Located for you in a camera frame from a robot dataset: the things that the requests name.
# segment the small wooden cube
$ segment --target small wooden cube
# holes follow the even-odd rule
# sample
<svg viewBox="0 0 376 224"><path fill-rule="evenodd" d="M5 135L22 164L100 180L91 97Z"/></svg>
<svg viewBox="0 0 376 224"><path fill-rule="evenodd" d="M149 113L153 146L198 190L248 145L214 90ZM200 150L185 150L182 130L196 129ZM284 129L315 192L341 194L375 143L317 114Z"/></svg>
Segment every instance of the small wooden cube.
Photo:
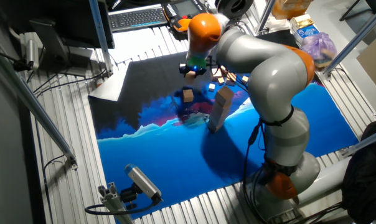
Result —
<svg viewBox="0 0 376 224"><path fill-rule="evenodd" d="M215 119L215 120L221 120L223 118L226 118L228 116L228 113L230 112L230 108L227 108L225 110L218 110L218 109L214 109L212 110L212 113L210 114L210 117L209 118L212 118L212 119Z"/></svg>
<svg viewBox="0 0 376 224"><path fill-rule="evenodd" d="M208 127L208 129L209 129L209 131L211 132L211 133L216 133L221 127L222 127L222 125L220 125L220 126L214 126L214 124L213 123L211 123L211 122L208 122L207 123L207 127Z"/></svg>
<svg viewBox="0 0 376 224"><path fill-rule="evenodd" d="M192 90L183 90L182 95L184 103L192 102L194 100L194 92L192 92Z"/></svg>
<svg viewBox="0 0 376 224"><path fill-rule="evenodd" d="M237 81L237 75L231 72L228 72L227 78L229 78L231 81L236 82Z"/></svg>
<svg viewBox="0 0 376 224"><path fill-rule="evenodd" d="M229 86L235 86L235 82L232 81L232 80L229 79L229 78L226 79L225 84L226 84L226 85L229 85Z"/></svg>
<svg viewBox="0 0 376 224"><path fill-rule="evenodd" d="M230 103L234 93L229 87L223 86L221 89L217 91L215 94L215 100L217 103L220 103L221 106L225 106L227 103Z"/></svg>
<svg viewBox="0 0 376 224"><path fill-rule="evenodd" d="M212 123L215 127L221 127L224 124L225 118L227 118L227 116L221 117L219 119L216 119L215 117L210 116L209 123Z"/></svg>
<svg viewBox="0 0 376 224"><path fill-rule="evenodd" d="M209 84L209 91L214 91L215 85L213 83Z"/></svg>
<svg viewBox="0 0 376 224"><path fill-rule="evenodd" d="M225 110L230 109L231 105L232 105L232 101L226 102L224 105L221 105L220 103L216 101L213 104L212 113L214 113L214 111L216 111L217 113L224 113Z"/></svg>
<svg viewBox="0 0 376 224"><path fill-rule="evenodd" d="M217 79L217 83L219 84L219 85L224 85L224 78L223 77L220 77L220 78L218 78Z"/></svg>
<svg viewBox="0 0 376 224"><path fill-rule="evenodd" d="M220 66L220 70L221 70L221 73L222 73L223 76L227 75L228 71L223 65Z"/></svg>
<svg viewBox="0 0 376 224"><path fill-rule="evenodd" d="M192 85L195 81L196 73L194 71L190 71L186 73L186 85Z"/></svg>
<svg viewBox="0 0 376 224"><path fill-rule="evenodd" d="M222 77L221 70L217 69L217 68L213 68L212 69L212 73L210 74L210 76L212 78L212 82L216 82L217 79L219 79L219 78Z"/></svg>
<svg viewBox="0 0 376 224"><path fill-rule="evenodd" d="M248 81L249 81L249 77L247 77L247 76L243 76L243 77L242 77L242 83L243 83L243 84L248 83Z"/></svg>

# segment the blue mat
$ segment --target blue mat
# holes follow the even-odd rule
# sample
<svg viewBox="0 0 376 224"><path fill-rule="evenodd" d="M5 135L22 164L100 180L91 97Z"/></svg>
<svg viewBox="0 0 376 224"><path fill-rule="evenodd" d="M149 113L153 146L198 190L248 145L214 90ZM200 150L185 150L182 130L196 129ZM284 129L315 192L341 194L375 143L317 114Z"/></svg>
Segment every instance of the blue mat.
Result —
<svg viewBox="0 0 376 224"><path fill-rule="evenodd" d="M238 87L234 87L233 91L239 104L247 98ZM213 99L215 92L205 94ZM192 113L182 122L176 118L176 112L169 109L172 101L181 104L178 96L168 96L143 107L141 119L170 117L165 110L174 113L175 118L171 116L172 119L161 126L152 123L131 133L131 127L121 119L115 129L97 133L107 182L115 182L119 190L130 187L132 181L124 173L124 168L126 164L135 164L162 191L164 202L147 212L133 215L133 218L236 183L242 178L247 141L259 118L251 103L235 108L223 128L210 134L203 119L204 113ZM323 86L310 84L294 97L292 104L301 108L308 117L311 137L306 150L314 156L357 143L357 138ZM101 139L112 134L122 137ZM263 153L255 142L249 154L249 173L261 166ZM145 207L151 201L139 195L136 203Z"/></svg>

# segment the black keyboard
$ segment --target black keyboard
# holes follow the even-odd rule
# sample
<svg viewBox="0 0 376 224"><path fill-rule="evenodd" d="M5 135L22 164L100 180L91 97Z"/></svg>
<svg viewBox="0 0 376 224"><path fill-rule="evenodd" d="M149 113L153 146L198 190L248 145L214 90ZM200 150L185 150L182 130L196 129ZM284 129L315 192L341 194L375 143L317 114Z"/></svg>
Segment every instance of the black keyboard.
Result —
<svg viewBox="0 0 376 224"><path fill-rule="evenodd" d="M160 5L110 12L112 32L124 32L167 24Z"/></svg>

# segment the metal rod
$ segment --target metal rod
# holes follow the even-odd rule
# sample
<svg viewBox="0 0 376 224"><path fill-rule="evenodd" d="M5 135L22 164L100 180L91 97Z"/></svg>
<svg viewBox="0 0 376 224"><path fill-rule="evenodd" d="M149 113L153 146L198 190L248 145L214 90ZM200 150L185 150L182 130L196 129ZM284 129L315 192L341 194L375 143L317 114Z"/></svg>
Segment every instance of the metal rod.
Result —
<svg viewBox="0 0 376 224"><path fill-rule="evenodd" d="M68 160L70 160L71 164L75 165L72 167L77 167L76 157L70 150L68 143L52 122L49 115L45 112L37 98L34 96L33 92L29 89L22 78L14 71L9 61L3 56L0 56L0 74L10 84L12 89L17 93L18 97L32 112L59 149L66 155Z"/></svg>
<svg viewBox="0 0 376 224"><path fill-rule="evenodd" d="M112 72L112 63L109 56L108 44L106 43L106 36L103 29L100 8L98 7L98 0L90 0L90 7L95 22L96 34L98 35L102 49L102 55L105 60L106 71L110 73Z"/></svg>
<svg viewBox="0 0 376 224"><path fill-rule="evenodd" d="M358 150L364 148L365 146L368 146L372 143L376 142L376 133L367 137L366 139L362 140L361 142L358 142L357 144L349 147L346 149L343 153L342 156L347 157L349 155L353 155L356 153Z"/></svg>
<svg viewBox="0 0 376 224"><path fill-rule="evenodd" d="M343 14L343 16L339 19L339 21L344 21L346 15L348 15L348 13L351 12L351 10L354 8L354 6L356 6L358 4L359 1L360 0L356 0L355 3L353 5L351 5L351 7Z"/></svg>
<svg viewBox="0 0 376 224"><path fill-rule="evenodd" d="M274 8L274 4L275 4L275 0L268 0L267 5L265 6L265 9L264 9L263 15L261 16L260 24L257 27L256 35L258 35L258 33L264 29L265 23L267 22L268 17L270 16L271 11Z"/></svg>
<svg viewBox="0 0 376 224"><path fill-rule="evenodd" d="M346 47L336 56L336 58L325 68L324 74L329 76L329 73L343 61L343 59L354 49L355 46L376 26L376 14L373 18L364 25L360 32L347 44Z"/></svg>

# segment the orange joint cover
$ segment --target orange joint cover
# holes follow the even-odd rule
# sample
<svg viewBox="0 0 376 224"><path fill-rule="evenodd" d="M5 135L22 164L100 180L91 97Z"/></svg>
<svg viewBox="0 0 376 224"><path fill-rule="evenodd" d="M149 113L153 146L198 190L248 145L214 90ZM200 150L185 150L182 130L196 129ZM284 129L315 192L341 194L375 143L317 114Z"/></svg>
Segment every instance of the orange joint cover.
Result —
<svg viewBox="0 0 376 224"><path fill-rule="evenodd" d="M281 172L277 172L274 178L266 184L266 187L275 197L280 199L287 200L298 195L290 178Z"/></svg>
<svg viewBox="0 0 376 224"><path fill-rule="evenodd" d="M287 45L284 45L285 47L289 48L292 50L294 53L299 55L301 60L303 61L304 65L306 66L307 70L307 85L311 83L311 80L313 80L314 75L315 75L315 64L313 58L307 54L306 52L297 49L296 47L290 47Z"/></svg>
<svg viewBox="0 0 376 224"><path fill-rule="evenodd" d="M219 21L213 14L196 15L188 28L190 50L203 53L213 48L221 36Z"/></svg>

